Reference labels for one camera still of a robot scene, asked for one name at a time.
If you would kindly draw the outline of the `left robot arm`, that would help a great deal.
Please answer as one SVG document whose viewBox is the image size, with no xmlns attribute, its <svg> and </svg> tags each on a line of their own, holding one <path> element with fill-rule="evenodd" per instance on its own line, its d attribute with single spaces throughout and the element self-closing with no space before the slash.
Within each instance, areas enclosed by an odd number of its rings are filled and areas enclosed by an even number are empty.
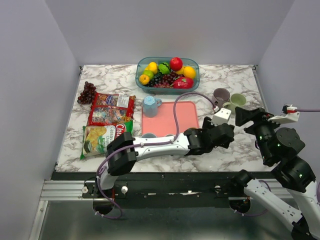
<svg viewBox="0 0 320 240">
<path fill-rule="evenodd" d="M 124 132 L 106 148 L 105 160 L 96 171 L 93 191 L 107 197 L 119 176 L 128 174 L 136 162 L 161 156 L 199 156 L 214 148 L 227 149 L 234 141 L 234 125 L 212 125 L 206 117 L 202 128 L 189 128 L 176 136 L 143 138 Z"/>
</svg>

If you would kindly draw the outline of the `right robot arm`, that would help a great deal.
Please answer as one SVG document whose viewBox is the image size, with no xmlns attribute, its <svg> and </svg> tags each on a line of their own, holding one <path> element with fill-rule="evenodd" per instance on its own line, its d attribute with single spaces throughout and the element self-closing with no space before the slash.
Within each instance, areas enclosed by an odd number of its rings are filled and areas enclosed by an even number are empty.
<svg viewBox="0 0 320 240">
<path fill-rule="evenodd" d="M 263 164 L 273 167 L 271 174 L 293 198 L 296 207 L 285 202 L 279 194 L 265 188 L 260 180 L 246 170 L 241 170 L 231 179 L 230 191 L 236 196 L 244 194 L 259 202 L 284 224 L 294 240 L 318 240 L 318 184 L 311 166 L 299 157 L 305 143 L 295 129 L 280 126 L 289 122 L 289 119 L 289 116 L 275 116 L 263 108 L 235 108 L 236 126 L 253 123 L 244 131 L 255 136 Z"/>
</svg>

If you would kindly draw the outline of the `green ceramic mug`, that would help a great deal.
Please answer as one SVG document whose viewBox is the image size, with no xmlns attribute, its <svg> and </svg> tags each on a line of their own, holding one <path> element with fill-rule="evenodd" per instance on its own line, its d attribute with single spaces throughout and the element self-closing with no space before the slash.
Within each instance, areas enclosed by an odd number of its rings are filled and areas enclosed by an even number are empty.
<svg viewBox="0 0 320 240">
<path fill-rule="evenodd" d="M 222 107 L 231 110 L 232 114 L 236 113 L 236 107 L 242 108 L 247 103 L 247 99 L 243 94 L 235 93 L 232 94 L 227 102 Z"/>
</svg>

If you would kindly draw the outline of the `light blue faceted mug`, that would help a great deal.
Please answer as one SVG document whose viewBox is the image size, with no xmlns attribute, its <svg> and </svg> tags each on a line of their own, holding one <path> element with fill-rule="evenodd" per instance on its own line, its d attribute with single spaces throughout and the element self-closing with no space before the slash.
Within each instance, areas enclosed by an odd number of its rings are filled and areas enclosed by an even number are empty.
<svg viewBox="0 0 320 240">
<path fill-rule="evenodd" d="M 148 95 L 143 99 L 142 111 L 143 114 L 148 118 L 153 118 L 158 114 L 158 107 L 162 104 L 160 98 Z"/>
</svg>

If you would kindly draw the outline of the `grey ceramic mug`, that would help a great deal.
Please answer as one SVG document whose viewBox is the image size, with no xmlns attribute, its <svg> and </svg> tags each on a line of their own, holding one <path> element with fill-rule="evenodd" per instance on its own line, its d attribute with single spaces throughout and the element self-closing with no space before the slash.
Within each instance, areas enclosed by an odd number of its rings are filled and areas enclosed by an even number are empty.
<svg viewBox="0 0 320 240">
<path fill-rule="evenodd" d="M 153 133 L 145 133 L 141 137 L 142 138 L 156 138 L 157 136 Z"/>
</svg>

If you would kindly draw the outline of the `purple ceramic mug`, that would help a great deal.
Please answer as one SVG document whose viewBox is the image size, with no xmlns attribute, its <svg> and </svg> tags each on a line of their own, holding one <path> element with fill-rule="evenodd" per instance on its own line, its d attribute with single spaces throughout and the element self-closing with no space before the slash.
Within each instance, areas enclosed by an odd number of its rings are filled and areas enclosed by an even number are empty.
<svg viewBox="0 0 320 240">
<path fill-rule="evenodd" d="M 221 109 L 223 104 L 228 102 L 230 99 L 230 92 L 225 88 L 217 88 L 213 91 L 212 102 L 215 107 Z"/>
</svg>

